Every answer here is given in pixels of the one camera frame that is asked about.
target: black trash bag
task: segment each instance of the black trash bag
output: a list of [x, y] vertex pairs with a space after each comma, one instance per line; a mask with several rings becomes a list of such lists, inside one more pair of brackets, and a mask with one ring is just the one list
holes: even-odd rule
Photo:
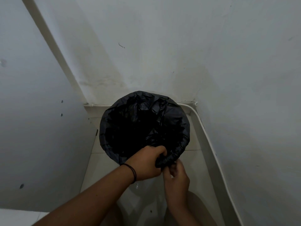
[[166, 96], [143, 91], [130, 93], [107, 109], [100, 122], [100, 145], [118, 164], [145, 146], [163, 145], [167, 156], [156, 167], [174, 163], [189, 143], [190, 124], [183, 109]]

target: hand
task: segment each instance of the hand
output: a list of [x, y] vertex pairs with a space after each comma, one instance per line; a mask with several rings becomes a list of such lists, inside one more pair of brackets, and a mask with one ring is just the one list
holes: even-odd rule
[[126, 164], [136, 171], [137, 181], [154, 178], [161, 174], [161, 168], [155, 167], [156, 159], [160, 154], [167, 155], [164, 146], [146, 146], [126, 161]]
[[190, 179], [188, 178], [182, 162], [178, 159], [176, 164], [163, 169], [165, 198], [167, 207], [172, 215], [187, 209], [187, 192]]

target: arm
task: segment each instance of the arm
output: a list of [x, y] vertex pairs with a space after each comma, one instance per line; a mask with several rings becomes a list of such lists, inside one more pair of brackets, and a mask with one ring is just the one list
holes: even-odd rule
[[182, 162], [178, 159], [176, 165], [165, 167], [163, 177], [167, 207], [179, 226], [201, 226], [188, 209], [187, 192], [190, 180]]
[[[161, 174], [161, 169], [155, 167], [155, 161], [162, 153], [165, 155], [167, 153], [163, 146], [146, 146], [126, 161], [135, 169], [137, 181]], [[134, 175], [131, 169], [122, 165], [43, 217], [34, 226], [100, 225], [110, 207], [133, 180]]]

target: black wristband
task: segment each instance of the black wristband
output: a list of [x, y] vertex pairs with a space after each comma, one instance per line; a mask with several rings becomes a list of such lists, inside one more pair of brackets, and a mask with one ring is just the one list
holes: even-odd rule
[[134, 181], [132, 182], [132, 184], [134, 184], [136, 182], [136, 180], [137, 180], [137, 174], [136, 174], [135, 169], [133, 167], [131, 167], [129, 164], [126, 164], [126, 163], [120, 164], [120, 166], [122, 166], [122, 165], [126, 165], [128, 168], [130, 168], [132, 170], [132, 172], [134, 174]]

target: leg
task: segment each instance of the leg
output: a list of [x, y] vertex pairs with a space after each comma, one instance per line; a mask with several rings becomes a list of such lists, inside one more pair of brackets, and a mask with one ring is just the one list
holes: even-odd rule
[[[217, 226], [206, 206], [197, 195], [188, 191], [187, 202], [190, 212], [199, 223], [201, 223], [203, 226]], [[164, 226], [178, 225], [168, 209], [166, 209], [164, 223]]]
[[123, 226], [123, 217], [117, 204], [114, 204], [100, 226]]

